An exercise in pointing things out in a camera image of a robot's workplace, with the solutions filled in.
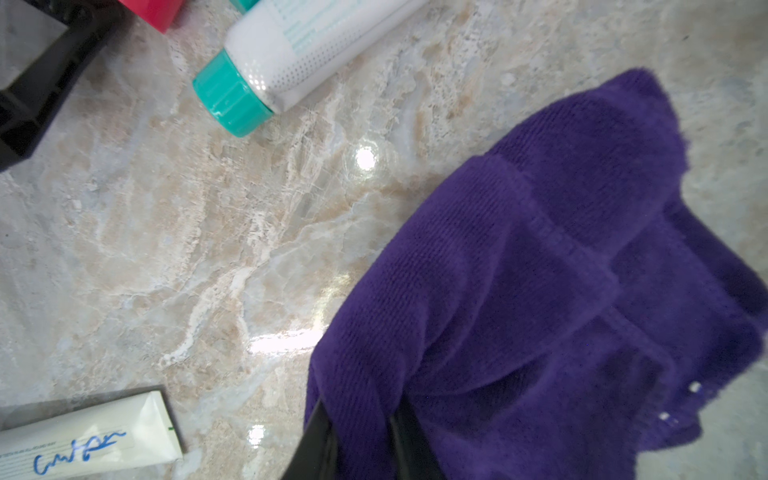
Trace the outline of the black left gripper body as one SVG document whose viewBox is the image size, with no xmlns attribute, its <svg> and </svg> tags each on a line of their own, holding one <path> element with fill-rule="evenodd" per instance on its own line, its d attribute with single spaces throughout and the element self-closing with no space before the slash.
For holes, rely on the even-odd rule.
<svg viewBox="0 0 768 480">
<path fill-rule="evenodd" d="M 129 19 L 118 1 L 29 1 L 66 31 L 1 91 L 1 169 L 32 157 L 81 74 Z"/>
</svg>

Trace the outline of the white tube front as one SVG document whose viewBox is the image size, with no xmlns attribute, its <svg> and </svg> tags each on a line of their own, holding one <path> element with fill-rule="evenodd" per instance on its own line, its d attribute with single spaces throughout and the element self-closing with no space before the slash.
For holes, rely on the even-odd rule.
<svg viewBox="0 0 768 480">
<path fill-rule="evenodd" d="M 182 457 L 158 390 L 1 433 L 3 479 L 68 479 Z"/>
</svg>

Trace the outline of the purple cloth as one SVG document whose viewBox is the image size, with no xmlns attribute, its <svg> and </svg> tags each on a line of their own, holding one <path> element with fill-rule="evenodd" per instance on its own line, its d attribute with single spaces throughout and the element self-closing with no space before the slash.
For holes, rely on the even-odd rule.
<svg viewBox="0 0 768 480">
<path fill-rule="evenodd" d="M 686 144 L 632 69 L 467 160 L 351 291 L 307 403 L 341 479 L 391 479 L 414 408 L 449 479 L 631 479 L 758 360 L 760 278 L 685 205 Z"/>
</svg>

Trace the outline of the white toothpaste tube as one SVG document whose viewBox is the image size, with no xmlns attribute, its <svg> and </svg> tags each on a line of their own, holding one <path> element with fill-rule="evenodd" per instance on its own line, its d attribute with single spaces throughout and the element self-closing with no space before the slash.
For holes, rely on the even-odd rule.
<svg viewBox="0 0 768 480">
<path fill-rule="evenodd" d="M 240 12 L 249 11 L 259 0 L 230 0 L 230 3 Z"/>
</svg>

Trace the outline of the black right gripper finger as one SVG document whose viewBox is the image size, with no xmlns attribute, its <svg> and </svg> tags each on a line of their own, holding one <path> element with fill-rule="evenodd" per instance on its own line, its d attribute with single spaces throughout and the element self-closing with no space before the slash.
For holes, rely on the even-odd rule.
<svg viewBox="0 0 768 480">
<path fill-rule="evenodd" d="M 396 479 L 444 480 L 444 473 L 407 398 L 401 400 L 389 418 L 388 429 Z M 338 452 L 338 436 L 323 403 L 318 402 L 282 479 L 335 479 Z"/>
</svg>

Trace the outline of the white tube grey cap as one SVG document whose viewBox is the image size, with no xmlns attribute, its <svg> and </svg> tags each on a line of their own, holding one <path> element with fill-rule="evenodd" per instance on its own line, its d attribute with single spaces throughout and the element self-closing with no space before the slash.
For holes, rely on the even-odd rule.
<svg viewBox="0 0 768 480">
<path fill-rule="evenodd" d="M 229 133 L 281 114 L 422 7 L 420 1 L 261 0 L 228 31 L 193 88 Z"/>
</svg>

